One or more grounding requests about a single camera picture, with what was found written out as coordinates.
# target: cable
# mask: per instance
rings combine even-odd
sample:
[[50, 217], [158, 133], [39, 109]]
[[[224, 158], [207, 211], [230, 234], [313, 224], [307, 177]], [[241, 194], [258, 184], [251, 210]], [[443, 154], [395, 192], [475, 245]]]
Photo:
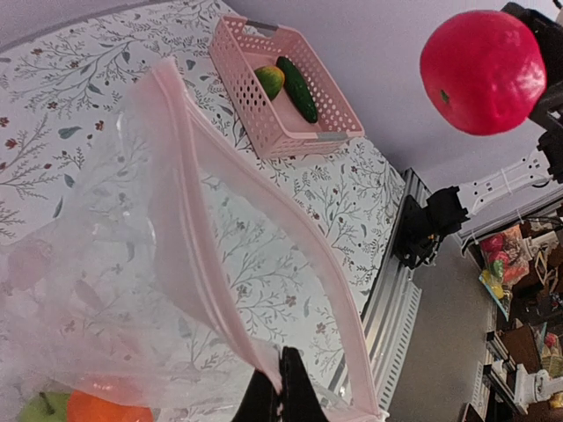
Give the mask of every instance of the cable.
[[463, 244], [461, 245], [461, 256], [465, 257], [465, 251], [467, 251], [467, 248], [469, 248], [469, 243], [470, 241], [473, 241], [473, 243], [475, 244], [475, 239], [473, 237], [467, 237], [465, 239], [465, 242], [463, 242]]
[[559, 218], [555, 218], [555, 217], [545, 217], [545, 216], [531, 216], [529, 218], [527, 218], [528, 221], [531, 222], [549, 222], [551, 225], [557, 227], [557, 228], [563, 228], [563, 221], [561, 221]]
[[428, 247], [429, 249], [430, 248], [432, 249], [432, 251], [428, 254], [428, 257], [427, 258], [420, 258], [414, 264], [414, 268], [418, 268], [419, 266], [422, 266], [422, 265], [429, 266], [430, 264], [432, 264], [432, 261], [434, 260], [434, 258], [438, 254], [438, 251], [440, 250], [440, 246], [442, 245], [443, 239], [444, 239], [444, 237], [437, 236], [437, 240], [434, 239], [432, 241], [432, 244]]
[[537, 188], [537, 189], [541, 189], [543, 187], [546, 187], [547, 185], [549, 185], [549, 181], [543, 183], [542, 185], [532, 185], [532, 186]]

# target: gray floor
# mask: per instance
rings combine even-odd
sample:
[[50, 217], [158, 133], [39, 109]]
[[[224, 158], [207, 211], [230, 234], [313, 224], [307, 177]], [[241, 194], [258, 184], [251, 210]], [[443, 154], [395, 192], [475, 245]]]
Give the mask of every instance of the gray floor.
[[479, 269], [461, 257], [453, 238], [444, 241], [436, 266], [414, 273], [422, 299], [391, 421], [457, 422], [471, 401], [491, 300], [478, 277]]

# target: white bracket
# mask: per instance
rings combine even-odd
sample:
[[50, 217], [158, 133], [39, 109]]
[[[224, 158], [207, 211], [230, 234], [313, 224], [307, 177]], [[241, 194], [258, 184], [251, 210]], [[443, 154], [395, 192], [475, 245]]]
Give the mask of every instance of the white bracket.
[[459, 186], [457, 197], [467, 208], [468, 216], [476, 215], [491, 203], [510, 196], [527, 186], [550, 182], [550, 164], [544, 152], [534, 149], [517, 163], [504, 167], [490, 176]]

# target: white wall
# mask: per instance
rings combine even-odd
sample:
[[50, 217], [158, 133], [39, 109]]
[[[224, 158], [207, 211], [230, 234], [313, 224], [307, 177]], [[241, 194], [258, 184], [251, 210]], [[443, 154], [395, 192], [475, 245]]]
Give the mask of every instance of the white wall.
[[[542, 133], [526, 122], [505, 135], [464, 135], [441, 118], [422, 88], [419, 55], [432, 31], [455, 13], [499, 10], [505, 0], [226, 1], [255, 20], [299, 29], [352, 103], [369, 138], [395, 166], [413, 167], [433, 190], [483, 177], [514, 162], [534, 148]], [[52, 25], [139, 3], [146, 2], [0, 0], [0, 48]], [[552, 0], [519, 3], [556, 17]], [[471, 225], [506, 214], [544, 193], [539, 189], [521, 192], [495, 204]]]

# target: toy fruit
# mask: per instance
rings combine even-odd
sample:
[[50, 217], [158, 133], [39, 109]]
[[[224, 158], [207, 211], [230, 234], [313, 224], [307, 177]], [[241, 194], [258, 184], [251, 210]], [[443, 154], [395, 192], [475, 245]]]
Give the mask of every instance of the toy fruit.
[[67, 422], [70, 394], [39, 393], [18, 415], [18, 422]]
[[556, 393], [549, 400], [550, 409], [561, 409], [563, 407], [563, 393]]
[[296, 65], [290, 59], [283, 56], [278, 57], [275, 65], [285, 74], [285, 84], [283, 86], [285, 91], [288, 92], [293, 105], [305, 120], [309, 123], [317, 123], [317, 106], [299, 69], [296, 68]]
[[75, 390], [70, 396], [68, 422], [154, 422], [147, 407], [122, 406]]
[[502, 251], [504, 247], [504, 236], [499, 233], [494, 236], [490, 236], [480, 243], [481, 250], [486, 253], [492, 253], [497, 251]]
[[511, 266], [504, 272], [504, 284], [514, 285], [529, 273], [530, 269], [527, 266]]
[[498, 285], [498, 284], [493, 284], [492, 286], [490, 286], [491, 290], [493, 291], [494, 295], [496, 296], [497, 299], [502, 299], [504, 297], [504, 290], [502, 289], [502, 286]]
[[266, 95], [272, 101], [283, 88], [285, 82], [285, 75], [276, 66], [263, 66], [254, 70], [254, 74], [260, 81], [260, 85], [264, 88]]
[[505, 267], [510, 266], [510, 257], [505, 251], [497, 251], [490, 253], [488, 255], [489, 264], [492, 264], [494, 261], [502, 261]]
[[493, 275], [501, 280], [504, 280], [504, 261], [502, 259], [497, 259], [491, 264], [491, 272]]
[[422, 50], [420, 74], [442, 117], [471, 135], [519, 126], [547, 84], [534, 34], [502, 11], [468, 11], [443, 23]]
[[483, 279], [483, 282], [488, 286], [491, 286], [493, 284], [493, 276], [491, 275], [491, 272], [489, 270], [483, 270], [481, 272], [481, 277]]
[[548, 332], [547, 334], [545, 334], [544, 344], [551, 349], [557, 344], [557, 336], [551, 332]]

